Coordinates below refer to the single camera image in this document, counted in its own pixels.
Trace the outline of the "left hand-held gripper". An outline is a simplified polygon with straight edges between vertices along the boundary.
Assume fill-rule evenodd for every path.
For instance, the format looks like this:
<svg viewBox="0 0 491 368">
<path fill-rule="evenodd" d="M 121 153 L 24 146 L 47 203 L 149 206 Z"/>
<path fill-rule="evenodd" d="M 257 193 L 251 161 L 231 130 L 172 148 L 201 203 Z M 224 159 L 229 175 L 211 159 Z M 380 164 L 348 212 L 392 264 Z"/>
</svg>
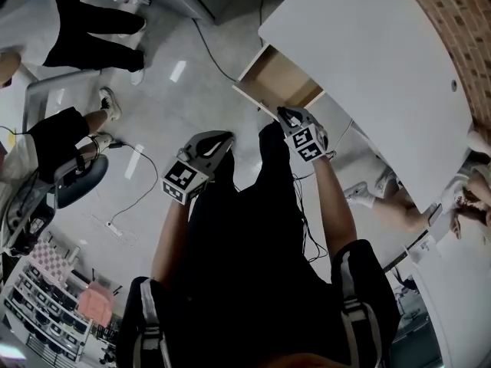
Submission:
<svg viewBox="0 0 491 368">
<path fill-rule="evenodd" d="M 181 205 L 191 202 L 215 179 L 214 170 L 233 144 L 232 132 L 198 133 L 179 149 L 160 177 L 162 192 Z"/>
</svg>

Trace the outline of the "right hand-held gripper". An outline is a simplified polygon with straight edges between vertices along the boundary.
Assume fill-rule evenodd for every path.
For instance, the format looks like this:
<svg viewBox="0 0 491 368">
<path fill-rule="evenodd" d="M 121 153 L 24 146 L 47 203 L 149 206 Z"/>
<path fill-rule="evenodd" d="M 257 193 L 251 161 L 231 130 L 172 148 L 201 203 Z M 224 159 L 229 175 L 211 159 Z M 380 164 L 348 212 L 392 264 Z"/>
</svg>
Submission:
<svg viewBox="0 0 491 368">
<path fill-rule="evenodd" d="M 277 117 L 285 134 L 285 142 L 304 162 L 312 162 L 327 154 L 327 132 L 307 109 L 279 107 Z"/>
</svg>

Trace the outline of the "white drawer with wooden inside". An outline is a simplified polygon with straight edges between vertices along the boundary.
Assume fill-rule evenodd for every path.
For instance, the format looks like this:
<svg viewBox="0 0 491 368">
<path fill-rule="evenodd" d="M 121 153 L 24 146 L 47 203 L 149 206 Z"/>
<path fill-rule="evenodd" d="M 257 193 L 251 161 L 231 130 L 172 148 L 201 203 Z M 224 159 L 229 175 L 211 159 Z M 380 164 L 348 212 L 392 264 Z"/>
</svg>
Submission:
<svg viewBox="0 0 491 368">
<path fill-rule="evenodd" d="M 265 44 L 232 88 L 255 107 L 277 118 L 279 107 L 309 108 L 325 91 L 300 67 Z"/>
</svg>

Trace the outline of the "person's right forearm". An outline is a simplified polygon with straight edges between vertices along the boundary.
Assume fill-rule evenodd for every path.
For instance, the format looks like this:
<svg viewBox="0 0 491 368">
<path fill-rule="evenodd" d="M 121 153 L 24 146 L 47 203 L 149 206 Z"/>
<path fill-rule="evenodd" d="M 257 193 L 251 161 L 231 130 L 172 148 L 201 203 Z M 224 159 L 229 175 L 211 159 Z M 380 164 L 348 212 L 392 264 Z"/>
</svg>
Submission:
<svg viewBox="0 0 491 368">
<path fill-rule="evenodd" d="M 333 262 L 336 254 L 358 236 L 341 185 L 330 160 L 322 156 L 313 161 L 328 256 Z"/>
</svg>

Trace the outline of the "person's left forearm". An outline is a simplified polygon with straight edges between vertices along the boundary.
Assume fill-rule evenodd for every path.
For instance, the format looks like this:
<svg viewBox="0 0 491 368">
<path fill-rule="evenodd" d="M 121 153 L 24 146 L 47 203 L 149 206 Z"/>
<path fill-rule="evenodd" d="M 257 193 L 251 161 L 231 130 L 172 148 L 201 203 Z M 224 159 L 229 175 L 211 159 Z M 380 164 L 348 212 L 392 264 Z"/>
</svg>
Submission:
<svg viewBox="0 0 491 368">
<path fill-rule="evenodd" d="M 189 203 L 182 205 L 172 202 L 153 257 L 150 277 L 169 289 L 175 284 L 176 273 L 186 248 L 190 208 Z"/>
</svg>

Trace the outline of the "large white desk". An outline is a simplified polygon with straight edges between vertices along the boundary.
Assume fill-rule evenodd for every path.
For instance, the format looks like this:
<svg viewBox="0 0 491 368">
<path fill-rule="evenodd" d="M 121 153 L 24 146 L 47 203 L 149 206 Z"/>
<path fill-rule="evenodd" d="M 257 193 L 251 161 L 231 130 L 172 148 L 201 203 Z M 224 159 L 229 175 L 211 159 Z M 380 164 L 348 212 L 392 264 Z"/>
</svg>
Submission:
<svg viewBox="0 0 491 368">
<path fill-rule="evenodd" d="M 467 157 L 472 117 L 415 0 L 284 0 L 259 35 L 349 115 L 419 210 L 438 200 Z"/>
</svg>

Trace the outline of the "person's black clothing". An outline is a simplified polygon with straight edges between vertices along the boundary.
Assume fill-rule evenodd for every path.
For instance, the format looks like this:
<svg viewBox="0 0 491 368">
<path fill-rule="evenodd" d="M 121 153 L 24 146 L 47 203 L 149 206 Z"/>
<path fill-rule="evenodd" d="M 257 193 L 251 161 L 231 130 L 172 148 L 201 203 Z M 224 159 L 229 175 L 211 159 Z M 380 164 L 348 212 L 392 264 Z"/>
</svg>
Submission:
<svg viewBox="0 0 491 368">
<path fill-rule="evenodd" d="M 358 237 L 324 281 L 303 252 L 304 222 L 279 123 L 259 131 L 262 168 L 233 183 L 227 153 L 191 204 L 175 284 L 130 286 L 117 368 L 378 368 L 400 315 L 369 241 Z"/>
</svg>

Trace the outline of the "black office chair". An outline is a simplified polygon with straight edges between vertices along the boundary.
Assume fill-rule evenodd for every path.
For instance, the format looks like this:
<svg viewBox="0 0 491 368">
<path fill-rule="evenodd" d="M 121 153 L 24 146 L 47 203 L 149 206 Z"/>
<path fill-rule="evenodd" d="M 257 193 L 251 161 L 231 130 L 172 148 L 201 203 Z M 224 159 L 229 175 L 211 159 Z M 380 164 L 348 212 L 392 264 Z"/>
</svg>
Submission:
<svg viewBox="0 0 491 368">
<path fill-rule="evenodd" d="M 29 255 L 56 211 L 87 195 L 104 178 L 108 166 L 105 155 L 93 157 L 85 166 L 73 159 L 57 169 L 52 184 L 41 181 L 34 171 L 10 185 L 0 201 L 0 253 Z"/>
</svg>

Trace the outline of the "grey plastic chair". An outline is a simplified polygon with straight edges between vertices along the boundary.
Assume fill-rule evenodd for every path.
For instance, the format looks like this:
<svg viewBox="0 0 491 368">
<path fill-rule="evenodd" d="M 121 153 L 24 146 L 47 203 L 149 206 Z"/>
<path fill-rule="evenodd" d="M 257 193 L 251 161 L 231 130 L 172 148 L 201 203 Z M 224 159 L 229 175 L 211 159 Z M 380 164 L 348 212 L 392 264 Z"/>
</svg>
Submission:
<svg viewBox="0 0 491 368">
<path fill-rule="evenodd" d="M 22 117 L 22 131 L 30 130 L 36 123 L 45 118 L 49 94 L 60 90 L 76 81 L 88 80 L 101 75 L 101 70 L 83 70 L 61 74 L 39 80 L 26 66 L 21 66 L 21 73 L 29 81 L 25 89 L 25 103 Z"/>
</svg>

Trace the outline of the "white box device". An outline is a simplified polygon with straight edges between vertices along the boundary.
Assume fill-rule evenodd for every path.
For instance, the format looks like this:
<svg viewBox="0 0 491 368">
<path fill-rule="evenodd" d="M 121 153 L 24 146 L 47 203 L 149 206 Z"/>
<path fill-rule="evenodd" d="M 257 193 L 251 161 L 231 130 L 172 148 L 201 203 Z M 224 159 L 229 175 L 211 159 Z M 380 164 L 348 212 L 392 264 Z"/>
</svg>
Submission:
<svg viewBox="0 0 491 368">
<path fill-rule="evenodd" d="M 437 251 L 437 243 L 429 232 L 424 232 L 416 241 L 405 248 L 407 256 L 414 264 L 419 264 L 426 256 Z"/>
</svg>

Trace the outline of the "pink basket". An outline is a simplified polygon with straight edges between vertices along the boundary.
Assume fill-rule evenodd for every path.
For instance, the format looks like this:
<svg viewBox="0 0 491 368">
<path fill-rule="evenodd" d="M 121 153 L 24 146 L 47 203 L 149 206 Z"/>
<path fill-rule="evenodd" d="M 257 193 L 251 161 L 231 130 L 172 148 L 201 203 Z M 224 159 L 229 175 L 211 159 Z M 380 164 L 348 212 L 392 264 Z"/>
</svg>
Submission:
<svg viewBox="0 0 491 368">
<path fill-rule="evenodd" d="M 113 308 L 113 292 L 97 282 L 91 282 L 78 298 L 77 312 L 102 327 L 110 323 Z"/>
</svg>

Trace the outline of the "checkered board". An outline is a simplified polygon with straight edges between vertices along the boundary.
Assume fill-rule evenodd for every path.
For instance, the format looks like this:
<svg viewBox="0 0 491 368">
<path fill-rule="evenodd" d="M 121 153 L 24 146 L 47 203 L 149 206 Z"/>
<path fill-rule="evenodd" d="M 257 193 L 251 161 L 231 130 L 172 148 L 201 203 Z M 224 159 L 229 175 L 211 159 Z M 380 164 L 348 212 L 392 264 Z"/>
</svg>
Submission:
<svg viewBox="0 0 491 368">
<path fill-rule="evenodd" d="M 28 261 L 57 287 L 65 286 L 75 264 L 75 258 L 72 258 L 69 253 L 61 254 L 47 241 L 40 241 L 34 246 L 28 255 Z"/>
</svg>

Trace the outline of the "white shelf of patterned boxes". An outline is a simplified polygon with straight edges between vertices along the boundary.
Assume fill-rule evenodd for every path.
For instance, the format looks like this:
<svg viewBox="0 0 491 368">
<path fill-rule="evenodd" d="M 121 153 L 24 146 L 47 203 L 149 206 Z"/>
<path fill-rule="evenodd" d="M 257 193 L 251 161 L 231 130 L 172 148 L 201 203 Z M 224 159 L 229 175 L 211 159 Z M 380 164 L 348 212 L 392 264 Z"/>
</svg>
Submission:
<svg viewBox="0 0 491 368">
<path fill-rule="evenodd" d="M 77 312 L 75 296 L 26 262 L 0 293 L 11 330 L 54 368 L 75 368 L 84 355 L 92 321 Z"/>
</svg>

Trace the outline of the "white desk pedestal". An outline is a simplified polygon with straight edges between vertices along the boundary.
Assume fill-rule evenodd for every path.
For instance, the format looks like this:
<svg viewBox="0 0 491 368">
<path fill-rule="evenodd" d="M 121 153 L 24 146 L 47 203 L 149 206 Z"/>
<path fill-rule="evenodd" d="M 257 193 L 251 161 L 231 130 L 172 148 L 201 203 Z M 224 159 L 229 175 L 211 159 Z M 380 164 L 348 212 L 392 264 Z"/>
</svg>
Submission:
<svg viewBox="0 0 491 368">
<path fill-rule="evenodd" d="M 328 132 L 329 150 L 336 152 L 331 163 L 341 182 L 345 186 L 362 180 L 373 184 L 387 164 L 358 132 L 354 121 L 328 94 L 321 98 L 315 113 Z"/>
</svg>

